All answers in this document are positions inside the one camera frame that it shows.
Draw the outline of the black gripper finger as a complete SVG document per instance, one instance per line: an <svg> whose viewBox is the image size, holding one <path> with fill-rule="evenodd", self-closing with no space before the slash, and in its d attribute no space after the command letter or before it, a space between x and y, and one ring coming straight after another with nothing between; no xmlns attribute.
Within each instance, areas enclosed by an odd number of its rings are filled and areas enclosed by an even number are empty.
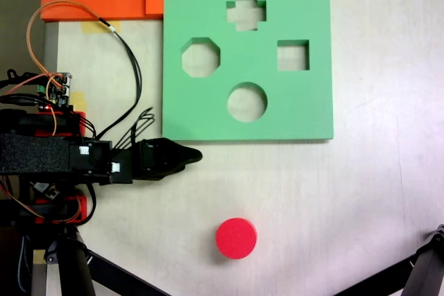
<svg viewBox="0 0 444 296"><path fill-rule="evenodd" d="M144 179L149 181L160 181L167 176L180 173L185 170L185 166L173 167L173 168L153 168L146 171Z"/></svg>
<svg viewBox="0 0 444 296"><path fill-rule="evenodd" d="M169 139L159 139L158 149L157 161L165 168L182 168L203 158L201 151L182 146Z"/></svg>

